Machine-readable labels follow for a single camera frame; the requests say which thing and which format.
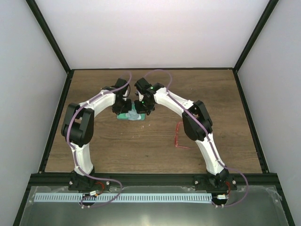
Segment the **blue green glasses case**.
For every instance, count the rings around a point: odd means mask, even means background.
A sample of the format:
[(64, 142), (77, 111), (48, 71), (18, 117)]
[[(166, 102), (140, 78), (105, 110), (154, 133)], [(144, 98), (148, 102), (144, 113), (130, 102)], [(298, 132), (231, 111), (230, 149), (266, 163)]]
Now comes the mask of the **blue green glasses case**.
[(134, 103), (132, 103), (132, 110), (127, 113), (121, 113), (117, 116), (118, 120), (130, 120), (130, 121), (143, 121), (145, 119), (144, 113), (138, 113), (136, 111)]

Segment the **light blue cleaning cloth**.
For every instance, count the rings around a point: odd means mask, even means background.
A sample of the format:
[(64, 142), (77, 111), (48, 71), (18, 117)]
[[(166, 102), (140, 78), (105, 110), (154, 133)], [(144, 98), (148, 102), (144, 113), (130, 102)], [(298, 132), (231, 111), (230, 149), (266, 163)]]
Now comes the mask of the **light blue cleaning cloth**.
[(126, 113), (126, 117), (130, 121), (138, 121), (142, 118), (141, 115), (136, 111), (129, 111), (128, 113)]

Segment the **red transparent sunglasses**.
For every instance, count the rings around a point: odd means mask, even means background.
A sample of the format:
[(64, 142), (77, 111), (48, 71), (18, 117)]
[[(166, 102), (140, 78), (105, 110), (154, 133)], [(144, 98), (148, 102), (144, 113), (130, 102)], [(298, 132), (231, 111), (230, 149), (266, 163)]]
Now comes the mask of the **red transparent sunglasses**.
[(176, 128), (175, 128), (175, 135), (174, 135), (174, 145), (175, 147), (177, 148), (184, 148), (184, 149), (190, 149), (190, 147), (186, 147), (186, 146), (182, 146), (182, 145), (179, 145), (179, 142), (178, 142), (178, 135), (179, 135), (179, 127), (180, 125), (183, 124), (183, 122), (179, 121), (176, 125)]

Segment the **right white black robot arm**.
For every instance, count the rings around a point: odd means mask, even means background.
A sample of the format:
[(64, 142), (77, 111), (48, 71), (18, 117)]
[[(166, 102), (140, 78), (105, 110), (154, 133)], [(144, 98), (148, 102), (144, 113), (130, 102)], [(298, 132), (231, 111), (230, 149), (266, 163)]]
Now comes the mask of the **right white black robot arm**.
[(162, 105), (181, 116), (186, 136), (195, 141), (204, 158), (210, 186), (215, 190), (221, 189), (226, 184), (229, 171), (216, 150), (213, 122), (205, 104), (184, 99), (160, 83), (148, 83), (145, 78), (139, 79), (135, 87), (139, 96), (135, 100), (138, 113), (149, 115), (155, 110), (155, 105)]

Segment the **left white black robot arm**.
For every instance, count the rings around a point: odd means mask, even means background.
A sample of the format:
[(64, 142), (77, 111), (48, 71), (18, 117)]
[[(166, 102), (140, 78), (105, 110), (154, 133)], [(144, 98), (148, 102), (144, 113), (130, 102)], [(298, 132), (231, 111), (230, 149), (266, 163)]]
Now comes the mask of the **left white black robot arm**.
[(94, 166), (90, 158), (89, 143), (94, 134), (95, 117), (108, 107), (113, 113), (120, 115), (132, 110), (132, 102), (128, 99), (129, 81), (117, 79), (113, 86), (104, 87), (96, 96), (80, 104), (68, 105), (63, 121), (61, 134), (71, 148), (74, 171), (81, 176), (79, 184), (85, 190), (91, 190), (96, 185), (93, 176)]

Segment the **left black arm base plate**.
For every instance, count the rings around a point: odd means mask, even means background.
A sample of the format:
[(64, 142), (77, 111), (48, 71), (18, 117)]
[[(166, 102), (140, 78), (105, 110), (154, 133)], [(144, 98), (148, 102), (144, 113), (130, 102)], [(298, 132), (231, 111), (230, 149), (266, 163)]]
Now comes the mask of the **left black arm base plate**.
[(76, 172), (70, 174), (69, 190), (90, 192), (94, 190), (108, 191), (110, 185), (105, 182), (97, 181), (87, 176), (82, 176)]

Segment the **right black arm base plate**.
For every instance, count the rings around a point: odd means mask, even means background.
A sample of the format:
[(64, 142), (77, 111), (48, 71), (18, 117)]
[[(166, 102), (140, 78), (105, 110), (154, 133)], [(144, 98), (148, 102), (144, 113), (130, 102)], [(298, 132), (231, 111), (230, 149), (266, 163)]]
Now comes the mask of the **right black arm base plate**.
[(228, 190), (237, 190), (237, 185), (233, 184), (234, 177), (228, 175), (224, 178), (212, 176), (211, 174), (197, 174), (193, 177), (193, 184), (196, 190), (206, 190), (208, 192), (223, 192)]

